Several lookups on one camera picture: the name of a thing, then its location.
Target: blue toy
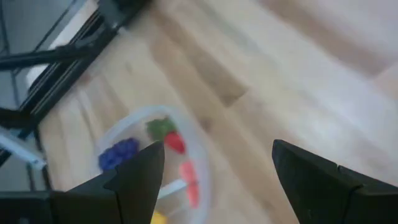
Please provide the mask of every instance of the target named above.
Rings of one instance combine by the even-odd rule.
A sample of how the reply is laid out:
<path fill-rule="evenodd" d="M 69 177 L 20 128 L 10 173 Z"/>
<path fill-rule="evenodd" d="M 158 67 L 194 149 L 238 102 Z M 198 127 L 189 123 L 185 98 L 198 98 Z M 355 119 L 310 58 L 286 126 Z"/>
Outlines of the blue toy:
<path fill-rule="evenodd" d="M 134 138 L 119 141 L 99 155 L 99 168 L 101 168 L 102 171 L 115 168 L 123 161 L 131 159 L 135 154 L 137 154 L 138 147 L 139 142 Z"/>

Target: white bar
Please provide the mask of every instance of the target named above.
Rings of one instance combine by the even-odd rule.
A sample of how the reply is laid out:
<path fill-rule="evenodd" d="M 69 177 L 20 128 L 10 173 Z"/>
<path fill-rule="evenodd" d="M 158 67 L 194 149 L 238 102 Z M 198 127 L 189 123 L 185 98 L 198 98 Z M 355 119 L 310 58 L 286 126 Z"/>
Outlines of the white bar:
<path fill-rule="evenodd" d="M 181 179 L 175 180 L 160 189 L 157 199 L 162 199 L 170 194 L 184 189 L 185 187 L 187 187 L 187 183 L 185 183 L 185 181 Z"/>
<path fill-rule="evenodd" d="M 47 164 L 40 152 L 37 152 L 26 142 L 15 137 L 8 130 L 2 127 L 0 127 L 0 146 L 23 161 L 32 164 L 36 169 L 42 169 Z"/>

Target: wooden floor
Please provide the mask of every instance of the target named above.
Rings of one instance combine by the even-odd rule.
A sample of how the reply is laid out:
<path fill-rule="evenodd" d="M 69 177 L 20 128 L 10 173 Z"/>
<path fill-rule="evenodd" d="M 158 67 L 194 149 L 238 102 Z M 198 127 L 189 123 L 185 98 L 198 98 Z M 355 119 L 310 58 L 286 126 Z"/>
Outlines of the wooden floor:
<path fill-rule="evenodd" d="M 96 141 L 146 105 L 174 106 L 201 127 L 208 223 L 298 223 L 271 160 L 274 139 L 398 185 L 398 47 L 382 45 L 398 32 L 363 24 L 369 35 L 351 41 L 308 2 L 156 1 L 40 125 L 54 188 L 98 175 Z M 346 27 L 367 15 L 351 16 Z"/>

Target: yellow toy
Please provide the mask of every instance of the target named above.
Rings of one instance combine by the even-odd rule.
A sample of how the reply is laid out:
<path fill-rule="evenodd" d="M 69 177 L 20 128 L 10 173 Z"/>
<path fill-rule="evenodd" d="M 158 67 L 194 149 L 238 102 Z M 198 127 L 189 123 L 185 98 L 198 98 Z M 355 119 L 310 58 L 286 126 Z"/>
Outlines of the yellow toy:
<path fill-rule="evenodd" d="M 167 224 L 167 218 L 155 211 L 150 224 Z"/>

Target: transparent container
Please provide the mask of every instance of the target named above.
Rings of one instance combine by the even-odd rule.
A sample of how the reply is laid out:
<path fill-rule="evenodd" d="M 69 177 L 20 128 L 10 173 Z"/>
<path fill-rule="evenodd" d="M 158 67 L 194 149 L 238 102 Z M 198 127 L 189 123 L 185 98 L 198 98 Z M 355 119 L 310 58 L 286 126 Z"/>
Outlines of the transparent container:
<path fill-rule="evenodd" d="M 177 110 L 166 106 L 148 106 L 123 118 L 109 129 L 98 141 L 98 152 L 102 153 L 117 142 L 135 138 L 140 150 L 153 143 L 146 131 L 146 123 L 168 117 L 174 123 L 185 143 L 185 154 L 181 155 L 165 146 L 165 166 L 162 188 L 159 192 L 155 211 L 167 217 L 168 224 L 203 224 L 210 207 L 210 173 L 204 144 L 198 138 L 192 122 Z M 195 170 L 199 200 L 197 208 L 191 208 L 185 192 L 185 182 L 180 179 L 178 168 L 190 160 Z"/>

